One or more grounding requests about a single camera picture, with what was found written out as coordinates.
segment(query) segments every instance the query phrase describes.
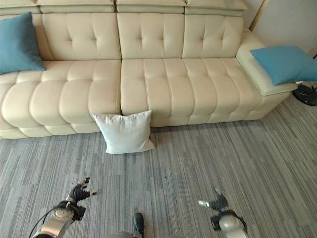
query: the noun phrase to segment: sofa cushion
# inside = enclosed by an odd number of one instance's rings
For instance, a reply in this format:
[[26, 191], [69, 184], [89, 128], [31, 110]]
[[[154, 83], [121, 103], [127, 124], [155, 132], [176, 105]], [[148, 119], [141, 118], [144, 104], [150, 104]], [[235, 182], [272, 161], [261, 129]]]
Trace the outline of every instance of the sofa cushion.
[[122, 61], [122, 113], [152, 110], [151, 126], [242, 120], [262, 102], [235, 58]]
[[120, 113], [119, 60], [44, 63], [44, 72], [0, 75], [1, 137], [96, 132], [92, 113]]
[[317, 61], [297, 46], [273, 46], [250, 52], [274, 85], [317, 81]]
[[185, 15], [183, 58], [233, 58], [243, 31], [243, 18]]
[[32, 18], [43, 60], [121, 59], [115, 13], [33, 14]]
[[124, 154], [154, 149], [151, 133], [151, 111], [128, 116], [93, 114], [107, 143], [107, 153]]
[[0, 74], [24, 70], [45, 70], [31, 12], [0, 21]]
[[118, 13], [123, 59], [180, 58], [184, 15]]

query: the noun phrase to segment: sofa seat cushion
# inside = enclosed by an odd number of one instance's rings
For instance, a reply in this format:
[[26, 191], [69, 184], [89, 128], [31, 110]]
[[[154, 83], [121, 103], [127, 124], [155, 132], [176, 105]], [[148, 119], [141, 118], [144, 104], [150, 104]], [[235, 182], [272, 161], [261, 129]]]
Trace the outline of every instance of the sofa seat cushion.
[[259, 119], [289, 93], [263, 97], [236, 58], [124, 59], [123, 115], [152, 110], [151, 126]]
[[0, 136], [99, 131], [91, 116], [120, 113], [120, 60], [45, 61], [47, 71], [0, 76]]

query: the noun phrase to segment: sofa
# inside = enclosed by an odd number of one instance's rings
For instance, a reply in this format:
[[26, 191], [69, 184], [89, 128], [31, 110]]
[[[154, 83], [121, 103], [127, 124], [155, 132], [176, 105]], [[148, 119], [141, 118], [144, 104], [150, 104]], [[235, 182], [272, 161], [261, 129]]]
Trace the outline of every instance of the sofa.
[[0, 7], [0, 19], [32, 8], [47, 69], [0, 75], [0, 139], [98, 132], [92, 114], [152, 110], [152, 127], [257, 120], [297, 87], [274, 86], [250, 54], [264, 45], [243, 29], [240, 0]]

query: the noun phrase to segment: sofa backrest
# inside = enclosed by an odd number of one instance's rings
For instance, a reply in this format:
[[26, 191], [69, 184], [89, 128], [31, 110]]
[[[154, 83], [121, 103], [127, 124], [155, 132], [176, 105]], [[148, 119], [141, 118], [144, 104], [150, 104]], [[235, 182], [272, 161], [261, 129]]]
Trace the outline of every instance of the sofa backrest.
[[123, 59], [232, 58], [243, 18], [221, 15], [117, 13]]
[[243, 18], [220, 15], [185, 15], [183, 58], [235, 57]]
[[117, 13], [123, 59], [181, 58], [184, 15]]
[[33, 14], [43, 60], [120, 60], [115, 13]]

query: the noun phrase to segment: floor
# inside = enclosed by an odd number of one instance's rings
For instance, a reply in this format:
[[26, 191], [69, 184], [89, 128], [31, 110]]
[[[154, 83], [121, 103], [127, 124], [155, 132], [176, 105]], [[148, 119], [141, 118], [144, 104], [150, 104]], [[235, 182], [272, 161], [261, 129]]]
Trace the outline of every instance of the floor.
[[154, 150], [109, 155], [100, 133], [0, 141], [1, 237], [28, 237], [36, 221], [91, 177], [102, 194], [65, 238], [132, 230], [145, 238], [220, 238], [210, 224], [215, 186], [252, 238], [317, 237], [317, 107], [290, 96], [262, 120], [152, 128]]

